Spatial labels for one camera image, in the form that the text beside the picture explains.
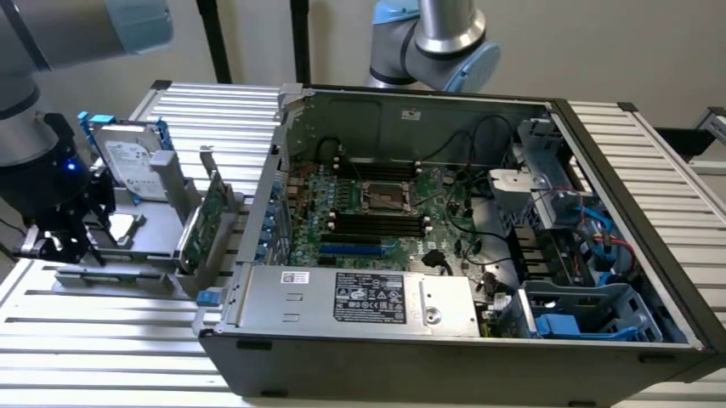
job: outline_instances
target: warning label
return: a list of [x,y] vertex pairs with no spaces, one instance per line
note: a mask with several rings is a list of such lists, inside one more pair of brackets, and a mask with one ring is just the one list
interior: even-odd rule
[[404,277],[402,275],[336,274],[338,321],[406,324]]

